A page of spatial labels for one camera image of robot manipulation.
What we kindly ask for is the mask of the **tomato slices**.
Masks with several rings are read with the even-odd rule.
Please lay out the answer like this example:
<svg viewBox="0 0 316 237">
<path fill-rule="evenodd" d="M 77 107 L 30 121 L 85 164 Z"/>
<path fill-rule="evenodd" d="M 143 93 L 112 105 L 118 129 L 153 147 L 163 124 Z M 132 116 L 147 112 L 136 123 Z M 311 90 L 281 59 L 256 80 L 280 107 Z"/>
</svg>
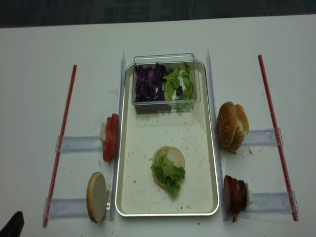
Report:
<svg viewBox="0 0 316 237">
<path fill-rule="evenodd" d="M 115 155 L 118 124 L 119 117 L 117 114 L 112 114 L 111 117 L 107 117 L 105 141 L 103 143 L 103 160 L 105 162 L 110 162 Z"/>
</svg>

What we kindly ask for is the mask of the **white tomato pusher block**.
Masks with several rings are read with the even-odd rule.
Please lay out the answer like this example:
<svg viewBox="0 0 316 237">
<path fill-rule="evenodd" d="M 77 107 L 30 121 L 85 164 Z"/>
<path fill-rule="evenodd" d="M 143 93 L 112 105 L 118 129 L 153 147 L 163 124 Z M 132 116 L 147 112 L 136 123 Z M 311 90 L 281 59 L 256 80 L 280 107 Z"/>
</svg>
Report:
<svg viewBox="0 0 316 237">
<path fill-rule="evenodd" d="M 101 142 L 104 143 L 106 140 L 106 124 L 104 122 L 101 123 L 99 137 L 100 137 Z"/>
</svg>

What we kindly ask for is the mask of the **stack of meat patties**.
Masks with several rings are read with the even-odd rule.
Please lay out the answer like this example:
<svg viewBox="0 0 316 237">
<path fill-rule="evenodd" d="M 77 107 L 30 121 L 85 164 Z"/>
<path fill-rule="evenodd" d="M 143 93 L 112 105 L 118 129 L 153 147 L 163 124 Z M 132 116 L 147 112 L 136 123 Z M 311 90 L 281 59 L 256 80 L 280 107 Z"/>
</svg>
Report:
<svg viewBox="0 0 316 237">
<path fill-rule="evenodd" d="M 245 211 L 248 202 L 246 183 L 226 175 L 224 178 L 224 192 L 227 212 L 232 214 L 233 223 L 237 221 L 237 215 Z"/>
</svg>

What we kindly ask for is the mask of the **purple cabbage pieces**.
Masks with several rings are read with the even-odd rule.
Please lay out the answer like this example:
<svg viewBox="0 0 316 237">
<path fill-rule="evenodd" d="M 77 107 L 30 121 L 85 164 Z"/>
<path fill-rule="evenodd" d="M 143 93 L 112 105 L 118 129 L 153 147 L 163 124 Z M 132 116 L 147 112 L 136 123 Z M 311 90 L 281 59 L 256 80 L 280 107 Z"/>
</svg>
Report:
<svg viewBox="0 0 316 237">
<path fill-rule="evenodd" d="M 144 68 L 143 65 L 135 65 L 136 85 L 135 102 L 163 101 L 163 83 L 166 82 L 165 76 L 174 70 L 167 69 L 165 65 L 156 63 L 156 66 Z"/>
</svg>

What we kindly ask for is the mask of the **sesame bun top front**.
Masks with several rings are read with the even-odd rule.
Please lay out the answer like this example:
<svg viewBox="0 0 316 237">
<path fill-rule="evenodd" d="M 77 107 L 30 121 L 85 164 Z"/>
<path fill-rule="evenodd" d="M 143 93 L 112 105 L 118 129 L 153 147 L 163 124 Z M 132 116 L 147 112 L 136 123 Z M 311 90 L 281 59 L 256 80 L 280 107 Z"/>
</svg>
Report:
<svg viewBox="0 0 316 237">
<path fill-rule="evenodd" d="M 227 148 L 233 142 L 237 129 L 237 111 L 233 102 L 225 102 L 219 110 L 216 130 L 219 143 Z"/>
</svg>

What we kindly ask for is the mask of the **sesame bun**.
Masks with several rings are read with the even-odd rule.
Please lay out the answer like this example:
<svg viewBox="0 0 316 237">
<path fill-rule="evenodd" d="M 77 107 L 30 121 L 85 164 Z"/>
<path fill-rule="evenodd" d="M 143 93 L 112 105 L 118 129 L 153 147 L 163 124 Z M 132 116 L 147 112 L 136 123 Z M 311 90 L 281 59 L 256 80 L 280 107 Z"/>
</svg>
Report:
<svg viewBox="0 0 316 237">
<path fill-rule="evenodd" d="M 249 122 L 242 105 L 235 105 L 237 112 L 237 128 L 232 143 L 228 147 L 229 151 L 236 153 L 242 145 L 245 134 L 249 132 Z"/>
<path fill-rule="evenodd" d="M 216 130 L 219 143 L 227 148 L 233 142 L 237 129 L 237 111 L 233 102 L 225 102 L 219 110 Z"/>
</svg>

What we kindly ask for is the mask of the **sesame bun top rear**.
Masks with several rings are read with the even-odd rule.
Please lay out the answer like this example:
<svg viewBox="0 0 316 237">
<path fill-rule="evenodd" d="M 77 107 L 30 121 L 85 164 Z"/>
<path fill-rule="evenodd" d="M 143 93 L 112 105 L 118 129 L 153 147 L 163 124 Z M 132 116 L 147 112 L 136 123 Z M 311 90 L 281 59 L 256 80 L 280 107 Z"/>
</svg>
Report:
<svg viewBox="0 0 316 237">
<path fill-rule="evenodd" d="M 249 122 L 242 105 L 235 105 L 237 112 L 237 128 L 232 143 L 228 147 L 229 151 L 236 153 L 242 145 L 245 134 L 249 132 Z"/>
</svg>

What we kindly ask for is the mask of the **upright bun bottom slice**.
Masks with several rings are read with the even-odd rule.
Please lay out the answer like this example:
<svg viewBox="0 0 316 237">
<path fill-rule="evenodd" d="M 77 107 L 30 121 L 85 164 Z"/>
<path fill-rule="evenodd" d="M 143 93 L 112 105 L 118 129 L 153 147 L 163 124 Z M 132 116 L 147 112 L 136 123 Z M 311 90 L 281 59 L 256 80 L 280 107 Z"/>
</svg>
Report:
<svg viewBox="0 0 316 237">
<path fill-rule="evenodd" d="M 104 218 L 107 197 L 104 175 L 101 172 L 93 173 L 89 179 L 86 192 L 87 211 L 92 222 L 100 223 Z"/>
</svg>

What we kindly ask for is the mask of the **right red strip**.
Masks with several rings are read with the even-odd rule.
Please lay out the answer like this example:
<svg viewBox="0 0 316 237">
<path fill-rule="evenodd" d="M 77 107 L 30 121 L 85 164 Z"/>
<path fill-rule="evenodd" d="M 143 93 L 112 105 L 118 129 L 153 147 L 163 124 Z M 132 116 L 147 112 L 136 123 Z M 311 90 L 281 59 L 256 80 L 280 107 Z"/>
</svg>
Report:
<svg viewBox="0 0 316 237">
<path fill-rule="evenodd" d="M 267 76 L 266 76 L 266 72 L 265 72 L 265 66 L 264 66 L 264 62 L 263 62 L 263 58 L 262 58 L 261 54 L 258 55 L 258 61 L 259 61 L 259 66 L 260 66 L 260 70 L 261 70 L 263 84 L 264 84 L 266 97 L 267 97 L 267 101 L 268 101 L 268 105 L 269 105 L 272 124 L 273 124 L 273 128 L 275 131 L 275 137 L 276 137 L 276 141 L 277 141 L 277 147 L 278 147 L 281 167 L 282 167 L 282 171 L 283 171 L 283 175 L 284 175 L 284 181 L 285 181 L 286 189 L 287 189 L 288 196 L 289 196 L 289 204 L 290 204 L 290 207 L 292 209 L 292 211 L 291 211 L 292 218 L 293 218 L 294 222 L 298 222 L 299 219 L 298 219 L 298 211 L 297 211 L 297 207 L 296 207 L 296 201 L 294 200 L 294 194 L 293 194 L 293 191 L 291 188 L 291 183 L 290 183 L 290 179 L 289 179 L 289 175 L 288 175 L 288 170 L 287 170 L 286 161 L 285 161 L 285 157 L 284 157 L 283 147 L 281 144 L 281 139 L 282 139 L 281 132 L 280 132 L 280 129 L 278 128 L 278 125 L 277 125 L 277 120 L 275 117 L 275 112 L 274 112 L 274 108 L 273 108 L 269 84 L 268 84 L 268 80 L 267 80 Z"/>
</svg>

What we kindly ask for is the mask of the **red strip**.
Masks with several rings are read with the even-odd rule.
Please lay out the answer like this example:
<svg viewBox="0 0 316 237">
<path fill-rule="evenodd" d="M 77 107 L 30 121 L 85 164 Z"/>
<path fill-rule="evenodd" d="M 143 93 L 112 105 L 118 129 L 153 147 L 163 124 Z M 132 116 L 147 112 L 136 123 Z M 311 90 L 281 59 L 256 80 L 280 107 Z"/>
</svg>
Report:
<svg viewBox="0 0 316 237">
<path fill-rule="evenodd" d="M 277 147 L 278 147 L 281 167 L 282 167 L 282 171 L 283 171 L 283 175 L 284 175 L 284 181 L 285 181 L 286 189 L 287 189 L 288 196 L 289 196 L 289 204 L 290 204 L 290 207 L 292 209 L 292 211 L 291 211 L 292 218 L 293 218 L 294 222 L 298 222 L 299 219 L 298 219 L 298 211 L 297 211 L 297 207 L 296 207 L 296 201 L 294 200 L 294 194 L 293 194 L 293 191 L 291 188 L 291 183 L 290 183 L 290 179 L 289 179 L 289 175 L 288 175 L 288 170 L 287 170 L 286 161 L 285 161 L 285 157 L 284 157 L 283 147 L 281 144 L 281 139 L 282 139 L 281 132 L 280 132 L 280 129 L 278 128 L 278 125 L 277 125 L 277 120 L 275 117 L 275 112 L 274 112 L 274 108 L 273 108 L 269 84 L 268 84 L 268 80 L 267 80 L 267 76 L 266 76 L 266 72 L 265 72 L 265 66 L 264 66 L 264 62 L 263 62 L 263 58 L 262 58 L 261 54 L 258 55 L 258 61 L 259 61 L 259 66 L 260 66 L 260 70 L 261 70 L 263 84 L 264 84 L 266 97 L 267 97 L 267 101 L 268 101 L 268 105 L 269 105 L 272 124 L 273 124 L 273 128 L 275 131 L 275 137 L 276 137 L 276 141 L 277 141 Z"/>
<path fill-rule="evenodd" d="M 70 102 L 71 102 L 71 96 L 72 96 L 72 91 L 73 91 L 75 77 L 76 77 L 76 71 L 77 71 L 77 65 L 74 64 L 73 70 L 72 70 L 72 75 L 71 75 L 71 80 L 70 80 L 70 85 L 69 85 L 69 90 L 68 90 L 68 96 L 67 96 L 66 105 L 65 105 L 65 109 L 64 109 L 64 115 L 63 115 L 62 125 L 61 125 L 61 129 L 60 129 L 60 134 L 57 138 L 54 167 L 53 167 L 47 202 L 46 202 L 45 208 L 44 208 L 43 223 L 42 223 L 43 228 L 47 227 L 48 220 L 49 220 L 50 206 L 51 206 L 51 202 L 52 202 L 52 198 L 53 198 L 55 180 L 56 180 L 59 159 L 60 159 L 60 147 L 62 145 L 62 141 L 63 141 L 63 137 L 64 137 L 64 133 L 65 133 L 67 117 L 68 117 L 68 112 L 69 112 L 69 106 L 70 106 Z"/>
</svg>

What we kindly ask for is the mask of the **white patty pusher block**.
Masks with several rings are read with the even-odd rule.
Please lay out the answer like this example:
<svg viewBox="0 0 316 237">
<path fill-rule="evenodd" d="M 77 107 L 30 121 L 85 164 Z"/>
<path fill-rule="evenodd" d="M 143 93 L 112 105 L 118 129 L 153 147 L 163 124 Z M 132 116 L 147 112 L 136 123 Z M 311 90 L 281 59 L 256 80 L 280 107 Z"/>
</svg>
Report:
<svg viewBox="0 0 316 237">
<path fill-rule="evenodd" d="M 246 201 L 246 208 L 253 203 L 253 192 L 250 190 L 248 183 L 245 183 L 246 186 L 246 194 L 247 194 L 247 201 Z"/>
</svg>

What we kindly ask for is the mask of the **left red strip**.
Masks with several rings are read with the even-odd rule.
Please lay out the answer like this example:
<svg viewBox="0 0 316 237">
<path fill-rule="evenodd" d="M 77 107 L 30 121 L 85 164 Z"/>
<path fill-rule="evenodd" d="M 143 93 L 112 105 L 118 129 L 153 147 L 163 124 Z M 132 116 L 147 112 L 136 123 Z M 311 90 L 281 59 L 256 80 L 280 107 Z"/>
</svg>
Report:
<svg viewBox="0 0 316 237">
<path fill-rule="evenodd" d="M 61 125 L 61 129 L 60 129 L 60 134 L 57 138 L 54 167 L 53 167 L 47 202 L 46 202 L 45 208 L 44 208 L 43 223 L 42 223 L 43 228 L 47 227 L 48 220 L 49 220 L 50 206 L 51 206 L 51 202 L 52 202 L 52 198 L 53 198 L 55 180 L 56 180 L 59 159 L 60 159 L 60 147 L 62 145 L 62 141 L 63 141 L 63 137 L 64 137 L 64 133 L 65 133 L 67 117 L 68 117 L 68 112 L 69 112 L 69 106 L 70 106 L 70 102 L 71 102 L 71 96 L 72 96 L 72 91 L 73 91 L 75 77 L 76 77 L 76 71 L 77 71 L 77 65 L 74 64 L 73 70 L 72 70 L 72 75 L 71 75 L 71 80 L 70 80 L 70 85 L 69 85 L 69 90 L 68 90 L 68 96 L 67 96 L 66 105 L 65 105 L 65 109 L 64 109 L 64 115 L 63 115 L 62 125 Z"/>
</svg>

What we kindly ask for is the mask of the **clear bun rail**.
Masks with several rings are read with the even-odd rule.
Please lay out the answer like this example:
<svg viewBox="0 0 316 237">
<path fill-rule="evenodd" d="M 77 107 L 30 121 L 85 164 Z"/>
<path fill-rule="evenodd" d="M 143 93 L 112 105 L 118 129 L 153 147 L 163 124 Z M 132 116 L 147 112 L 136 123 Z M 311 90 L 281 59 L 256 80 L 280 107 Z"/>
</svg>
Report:
<svg viewBox="0 0 316 237">
<path fill-rule="evenodd" d="M 47 198 L 43 219 L 88 217 L 85 198 Z"/>
<path fill-rule="evenodd" d="M 242 146 L 282 146 L 280 128 L 251 130 L 245 134 Z"/>
</svg>

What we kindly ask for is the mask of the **clear bun bottom rail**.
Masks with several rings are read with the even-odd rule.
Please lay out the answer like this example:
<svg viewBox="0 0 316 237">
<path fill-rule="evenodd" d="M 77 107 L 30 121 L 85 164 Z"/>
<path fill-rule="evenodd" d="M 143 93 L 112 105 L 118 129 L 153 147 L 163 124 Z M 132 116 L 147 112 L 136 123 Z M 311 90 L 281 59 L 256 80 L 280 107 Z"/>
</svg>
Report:
<svg viewBox="0 0 316 237">
<path fill-rule="evenodd" d="M 43 219 L 88 217 L 85 198 L 47 198 Z"/>
</svg>

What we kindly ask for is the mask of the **clear patty rail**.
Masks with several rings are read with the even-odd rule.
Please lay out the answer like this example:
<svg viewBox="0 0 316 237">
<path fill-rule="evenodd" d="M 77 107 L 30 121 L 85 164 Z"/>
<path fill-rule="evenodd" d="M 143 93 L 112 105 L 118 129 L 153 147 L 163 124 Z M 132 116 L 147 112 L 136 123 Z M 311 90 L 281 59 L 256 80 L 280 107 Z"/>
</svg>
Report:
<svg viewBox="0 0 316 237">
<path fill-rule="evenodd" d="M 253 193 L 252 204 L 246 212 L 253 213 L 298 213 L 295 192 Z"/>
</svg>

